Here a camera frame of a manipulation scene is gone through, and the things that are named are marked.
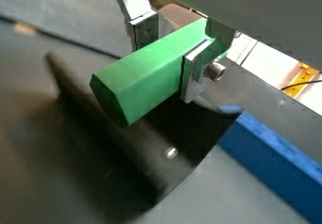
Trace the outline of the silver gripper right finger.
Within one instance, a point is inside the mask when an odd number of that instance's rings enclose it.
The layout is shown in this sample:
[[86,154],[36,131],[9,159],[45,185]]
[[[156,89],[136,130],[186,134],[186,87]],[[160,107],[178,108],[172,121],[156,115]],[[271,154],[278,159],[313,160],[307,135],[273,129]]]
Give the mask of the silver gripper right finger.
[[215,62],[230,48],[235,30],[214,19],[206,20],[204,38],[183,56],[180,98],[188,104],[204,90],[206,78],[218,81],[226,68]]

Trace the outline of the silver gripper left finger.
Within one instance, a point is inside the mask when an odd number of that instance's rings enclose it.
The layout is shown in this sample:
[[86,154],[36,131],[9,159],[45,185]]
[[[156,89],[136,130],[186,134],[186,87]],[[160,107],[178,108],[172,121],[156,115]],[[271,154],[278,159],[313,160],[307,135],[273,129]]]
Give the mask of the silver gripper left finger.
[[143,48],[159,39],[159,14],[148,0],[118,0],[132,50]]

